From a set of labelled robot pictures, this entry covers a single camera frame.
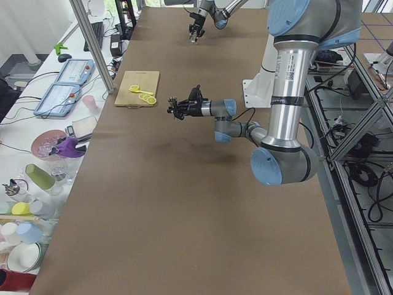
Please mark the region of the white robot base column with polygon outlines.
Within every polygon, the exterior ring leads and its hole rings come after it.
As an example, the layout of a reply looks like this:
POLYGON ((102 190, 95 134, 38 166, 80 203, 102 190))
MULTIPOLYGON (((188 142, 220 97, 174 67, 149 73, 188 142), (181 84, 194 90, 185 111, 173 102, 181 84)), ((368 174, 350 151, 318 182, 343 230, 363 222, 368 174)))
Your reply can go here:
POLYGON ((269 108, 273 93, 277 50, 274 37, 268 35, 260 71, 252 80, 243 80, 243 97, 247 108, 269 108))

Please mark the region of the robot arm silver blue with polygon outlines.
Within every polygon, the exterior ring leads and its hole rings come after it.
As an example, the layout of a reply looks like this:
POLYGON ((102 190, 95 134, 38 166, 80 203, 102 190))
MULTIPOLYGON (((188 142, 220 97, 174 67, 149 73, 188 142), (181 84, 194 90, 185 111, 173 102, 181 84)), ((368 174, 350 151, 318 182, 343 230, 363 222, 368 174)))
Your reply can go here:
POLYGON ((189 39, 192 43, 204 35, 204 23, 208 15, 211 16, 215 27, 222 30, 226 27, 228 19, 235 13, 247 0, 234 0, 230 2, 222 10, 219 10, 215 1, 203 0, 197 12, 189 12, 189 16, 194 19, 192 24, 189 24, 189 39))
POLYGON ((235 122, 234 100, 210 101, 199 87, 184 101, 171 97, 168 113, 178 119, 213 117, 218 142, 235 137, 252 141, 256 146, 251 156, 255 178, 267 186, 278 186, 306 181, 317 171, 316 153, 297 139, 308 66, 315 52, 358 40, 362 2, 271 1, 268 10, 268 32, 278 52, 268 128, 257 122, 235 122))

